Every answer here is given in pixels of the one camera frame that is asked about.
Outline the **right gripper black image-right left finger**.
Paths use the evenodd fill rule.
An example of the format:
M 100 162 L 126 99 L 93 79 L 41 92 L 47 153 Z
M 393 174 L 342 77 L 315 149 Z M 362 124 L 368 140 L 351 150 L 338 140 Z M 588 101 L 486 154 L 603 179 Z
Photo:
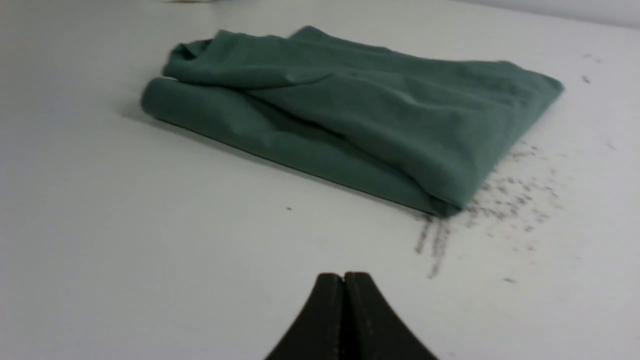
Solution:
M 301 312 L 268 360 L 338 360 L 345 285 L 334 273 L 317 276 Z

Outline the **right gripper black image-right right finger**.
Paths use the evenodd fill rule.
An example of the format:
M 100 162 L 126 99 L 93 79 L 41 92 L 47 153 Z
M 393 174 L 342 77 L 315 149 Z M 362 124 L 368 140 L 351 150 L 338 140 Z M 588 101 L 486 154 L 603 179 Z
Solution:
M 345 360 L 436 360 L 398 317 L 370 274 L 347 272 L 343 283 Z

